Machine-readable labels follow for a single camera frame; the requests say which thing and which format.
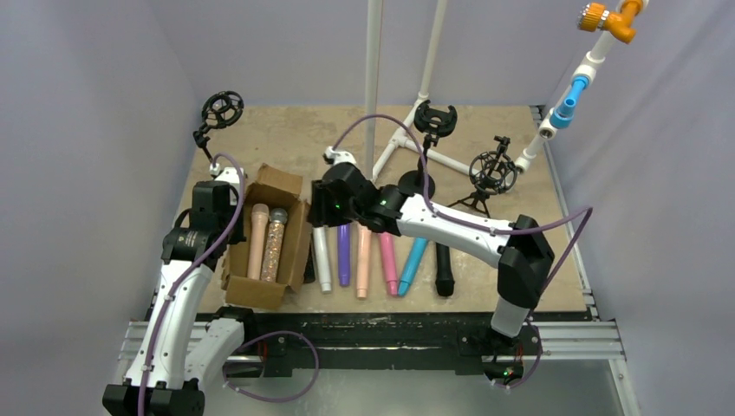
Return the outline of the white microphone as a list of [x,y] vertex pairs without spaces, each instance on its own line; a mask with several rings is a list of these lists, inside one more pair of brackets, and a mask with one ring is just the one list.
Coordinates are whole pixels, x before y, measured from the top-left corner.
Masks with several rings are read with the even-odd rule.
[[330,294],[333,288],[325,227],[313,229],[313,254],[320,290],[323,294]]

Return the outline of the round base mic stand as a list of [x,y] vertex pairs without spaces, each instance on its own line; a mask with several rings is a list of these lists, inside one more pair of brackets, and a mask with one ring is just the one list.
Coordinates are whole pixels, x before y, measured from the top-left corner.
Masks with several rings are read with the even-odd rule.
[[[430,100],[422,101],[414,112],[414,127],[424,134],[422,147],[422,155],[428,159],[428,151],[432,146],[437,146],[439,140],[453,133],[457,120],[458,112],[455,106],[450,105],[446,111],[436,107],[431,107]],[[412,171],[405,172],[399,179],[398,187],[407,194],[422,194],[424,184],[428,184],[428,196],[431,198],[436,189],[436,184],[431,176],[425,181],[425,167],[420,161],[417,162],[417,168]]]

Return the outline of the pink microphone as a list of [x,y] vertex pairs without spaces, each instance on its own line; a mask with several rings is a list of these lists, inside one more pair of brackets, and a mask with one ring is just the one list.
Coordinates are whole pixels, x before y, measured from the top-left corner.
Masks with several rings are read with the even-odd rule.
[[395,248],[393,236],[389,233],[381,233],[380,250],[383,277],[386,284],[387,293],[390,296],[398,295],[398,276],[395,260]]

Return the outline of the glitter sequin microphone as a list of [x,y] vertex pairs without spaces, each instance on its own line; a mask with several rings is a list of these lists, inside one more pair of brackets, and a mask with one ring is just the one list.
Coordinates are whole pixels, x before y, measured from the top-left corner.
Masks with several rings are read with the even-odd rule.
[[284,209],[276,208],[270,212],[260,273],[261,281],[276,281],[287,221],[288,212]]

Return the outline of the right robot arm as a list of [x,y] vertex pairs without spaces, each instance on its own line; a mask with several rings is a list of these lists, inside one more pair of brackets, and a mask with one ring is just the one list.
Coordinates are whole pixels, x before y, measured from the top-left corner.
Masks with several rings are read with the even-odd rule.
[[495,268],[499,298],[491,329],[500,335],[518,336],[540,301],[555,253],[534,218],[497,220],[433,205],[396,185],[375,186],[351,163],[331,166],[311,191],[314,226],[356,222],[375,233],[424,238]]

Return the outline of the purple microphone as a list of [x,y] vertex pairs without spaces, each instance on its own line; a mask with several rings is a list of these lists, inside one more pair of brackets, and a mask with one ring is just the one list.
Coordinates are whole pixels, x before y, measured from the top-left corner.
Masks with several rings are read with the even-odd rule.
[[340,225],[337,229],[337,267],[339,284],[348,287],[351,280],[351,235],[350,225]]

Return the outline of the blue microphone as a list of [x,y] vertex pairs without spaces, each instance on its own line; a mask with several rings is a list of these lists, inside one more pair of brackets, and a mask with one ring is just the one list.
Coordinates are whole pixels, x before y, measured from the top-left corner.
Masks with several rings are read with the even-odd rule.
[[409,251],[399,280],[399,286],[397,289],[397,295],[399,297],[405,296],[412,286],[413,280],[422,262],[422,258],[426,251],[427,245],[428,240],[425,238],[417,237],[413,240],[411,249]]

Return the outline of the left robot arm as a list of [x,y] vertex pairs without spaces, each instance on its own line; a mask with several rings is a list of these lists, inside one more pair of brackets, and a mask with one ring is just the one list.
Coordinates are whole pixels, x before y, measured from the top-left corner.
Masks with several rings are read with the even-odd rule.
[[106,386],[103,407],[112,415],[201,415],[205,386],[244,340],[240,318],[217,318],[211,333],[190,348],[198,306],[228,244],[244,237],[244,182],[223,176],[198,182],[192,207],[162,243],[153,311],[133,363],[120,384]]

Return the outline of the tripod shock mount stand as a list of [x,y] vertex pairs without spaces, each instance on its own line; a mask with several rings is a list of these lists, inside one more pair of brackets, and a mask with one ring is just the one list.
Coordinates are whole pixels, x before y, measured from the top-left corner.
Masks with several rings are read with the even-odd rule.
[[232,90],[215,93],[203,104],[201,122],[198,129],[192,133],[192,136],[195,145],[205,154],[210,163],[213,162],[213,155],[207,147],[211,139],[208,136],[209,132],[233,126],[243,113],[243,97]]
[[487,200],[507,193],[516,184],[519,168],[507,153],[511,139],[506,136],[493,139],[498,143],[496,148],[479,154],[470,164],[468,176],[474,191],[449,204],[449,207],[462,205],[490,218]]

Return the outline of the black microphone orange cap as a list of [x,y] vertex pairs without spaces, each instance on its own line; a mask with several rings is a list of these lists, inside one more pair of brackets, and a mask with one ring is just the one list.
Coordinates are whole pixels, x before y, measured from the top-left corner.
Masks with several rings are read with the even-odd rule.
[[455,280],[452,273],[452,261],[450,249],[443,245],[435,244],[436,276],[435,289],[439,296],[450,297],[454,293]]

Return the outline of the cardboard box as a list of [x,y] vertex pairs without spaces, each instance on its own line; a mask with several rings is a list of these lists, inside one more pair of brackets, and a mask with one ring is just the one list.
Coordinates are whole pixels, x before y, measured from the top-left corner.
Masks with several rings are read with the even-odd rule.
[[[300,291],[309,260],[312,233],[312,226],[307,221],[310,205],[300,198],[302,183],[303,178],[299,175],[262,164],[257,176],[247,185],[243,207],[246,240],[228,249],[221,277],[227,303],[248,308],[279,309],[288,291]],[[288,214],[273,282],[247,277],[250,249],[257,239],[251,212],[257,204],[267,205],[270,210],[284,209]]]

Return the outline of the black sparkly microphone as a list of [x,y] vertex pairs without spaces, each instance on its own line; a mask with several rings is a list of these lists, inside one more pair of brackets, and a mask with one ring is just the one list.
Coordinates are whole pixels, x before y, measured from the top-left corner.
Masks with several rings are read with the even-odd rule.
[[303,272],[303,283],[313,283],[316,280],[316,272],[315,272],[315,265],[314,265],[314,258],[313,258],[313,251],[312,246],[309,247],[309,254],[307,257],[307,262],[305,265],[305,269]]

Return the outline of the beige microphone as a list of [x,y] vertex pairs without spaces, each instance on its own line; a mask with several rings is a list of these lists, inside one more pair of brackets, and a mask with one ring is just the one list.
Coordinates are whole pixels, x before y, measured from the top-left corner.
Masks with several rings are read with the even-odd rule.
[[371,266],[372,232],[365,226],[358,227],[358,253],[356,266],[355,295],[358,300],[368,298]]
[[263,250],[265,245],[265,233],[269,223],[270,209],[266,204],[255,204],[250,215],[250,251],[246,276],[252,280],[259,280]]

